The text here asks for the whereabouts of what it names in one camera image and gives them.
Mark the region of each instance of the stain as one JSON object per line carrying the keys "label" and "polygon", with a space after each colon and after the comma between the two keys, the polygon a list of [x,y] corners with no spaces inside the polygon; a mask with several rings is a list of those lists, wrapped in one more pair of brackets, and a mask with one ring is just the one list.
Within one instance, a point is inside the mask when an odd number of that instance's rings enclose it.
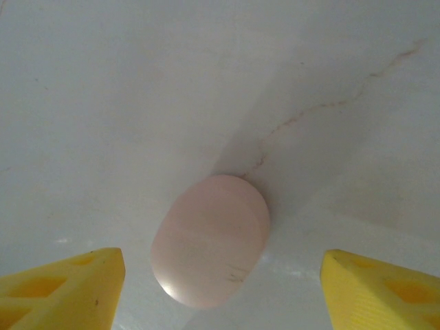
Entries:
{"label": "stain", "polygon": [[3,170],[0,170],[0,174],[3,174],[5,172],[8,172],[9,170],[12,170],[12,166],[9,166],[7,168],[4,168]]}
{"label": "stain", "polygon": [[[40,80],[39,80],[38,78],[34,78],[34,81],[35,81],[36,83],[38,83]],[[47,86],[44,86],[44,89],[45,89],[46,91],[49,90],[49,88],[47,88]]]}
{"label": "stain", "polygon": [[1,5],[0,5],[0,17],[1,17],[1,14],[3,14],[3,10],[5,9],[5,6],[6,6],[7,2],[8,2],[8,0],[3,0],[1,2]]}

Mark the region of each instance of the scratch on stone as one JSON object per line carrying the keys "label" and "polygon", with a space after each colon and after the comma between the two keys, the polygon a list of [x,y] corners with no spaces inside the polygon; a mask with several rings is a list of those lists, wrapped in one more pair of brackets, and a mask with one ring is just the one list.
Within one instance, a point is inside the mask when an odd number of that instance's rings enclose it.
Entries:
{"label": "scratch on stone", "polygon": [[312,106],[310,108],[306,108],[306,109],[300,111],[294,117],[292,117],[292,118],[286,120],[285,122],[279,124],[265,138],[263,138],[261,140],[261,143],[260,143],[260,146],[259,146],[259,148],[261,150],[261,156],[258,159],[258,162],[255,163],[255,165],[253,165],[253,167],[251,167],[249,170],[244,172],[244,174],[242,174],[240,177],[245,179],[251,173],[253,173],[254,171],[257,171],[260,167],[262,167],[262,165],[264,165],[266,159],[269,157],[269,152],[268,151],[264,151],[265,150],[264,146],[267,144],[268,140],[273,138],[275,135],[279,134],[280,131],[282,131],[283,129],[289,128],[291,125],[293,125],[296,122],[298,122],[302,117],[304,117],[309,112],[316,111],[316,110],[319,110],[319,109],[324,109],[324,108],[343,107],[344,105],[347,105],[349,103],[355,102],[358,98],[360,98],[362,96],[366,86],[368,85],[369,81],[372,78],[383,77],[390,69],[392,69],[393,67],[399,65],[402,61],[406,60],[407,58],[410,58],[411,56],[417,54],[419,52],[419,50],[424,46],[426,41],[427,41],[426,38],[423,38],[423,39],[420,39],[418,41],[415,41],[414,42],[414,47],[412,49],[396,55],[396,57],[394,57],[394,59],[387,66],[385,66],[385,68],[383,68],[381,71],[373,73],[373,74],[369,74],[366,78],[364,78],[364,80],[362,81],[361,87],[359,88],[359,91],[352,98],[349,98],[349,99],[346,99],[346,100],[341,100],[341,101],[336,101],[336,102],[330,102],[330,103],[323,103],[323,104],[314,105],[314,106]]}
{"label": "scratch on stone", "polygon": [[3,0],[1,2],[1,5],[0,5],[0,17],[1,17],[1,14],[3,13],[3,9],[5,8],[7,2],[8,2],[8,0]]}
{"label": "scratch on stone", "polygon": [[233,283],[242,283],[244,282],[245,279],[242,278],[241,276],[230,274],[229,277],[226,278],[226,280]]}
{"label": "scratch on stone", "polygon": [[246,269],[244,269],[244,268],[240,268],[240,267],[237,267],[237,266],[231,265],[231,264],[229,264],[229,263],[227,263],[226,265],[227,265],[228,267],[232,268],[233,270],[238,270],[239,272],[243,272],[243,273],[245,273],[245,274],[248,274],[248,273],[249,273],[249,271],[246,270]]}

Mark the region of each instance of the rose quartz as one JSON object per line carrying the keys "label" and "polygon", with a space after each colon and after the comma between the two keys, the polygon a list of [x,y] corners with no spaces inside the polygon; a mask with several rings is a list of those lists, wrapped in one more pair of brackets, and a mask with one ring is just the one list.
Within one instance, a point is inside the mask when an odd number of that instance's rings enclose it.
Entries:
{"label": "rose quartz", "polygon": [[216,175],[171,206],[151,246],[159,284],[196,308],[224,303],[258,262],[269,236],[269,211],[252,185]]}

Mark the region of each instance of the white surface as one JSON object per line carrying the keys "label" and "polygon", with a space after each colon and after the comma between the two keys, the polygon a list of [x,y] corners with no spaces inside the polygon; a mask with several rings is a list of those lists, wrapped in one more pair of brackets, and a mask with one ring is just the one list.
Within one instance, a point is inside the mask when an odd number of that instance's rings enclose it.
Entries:
{"label": "white surface", "polygon": [[[440,1],[3,1],[0,275],[120,246],[114,329],[330,329],[322,254],[440,275]],[[242,175],[273,226],[226,305],[166,296],[174,198]]]}

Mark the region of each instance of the yellow plastic part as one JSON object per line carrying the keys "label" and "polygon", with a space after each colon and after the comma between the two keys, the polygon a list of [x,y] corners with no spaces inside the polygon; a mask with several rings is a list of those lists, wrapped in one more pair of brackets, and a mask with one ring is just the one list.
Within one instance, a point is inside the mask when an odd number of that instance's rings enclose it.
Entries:
{"label": "yellow plastic part", "polygon": [[440,278],[331,250],[321,283],[335,330],[440,330]]}
{"label": "yellow plastic part", "polygon": [[0,278],[0,330],[108,330],[124,277],[105,248]]}

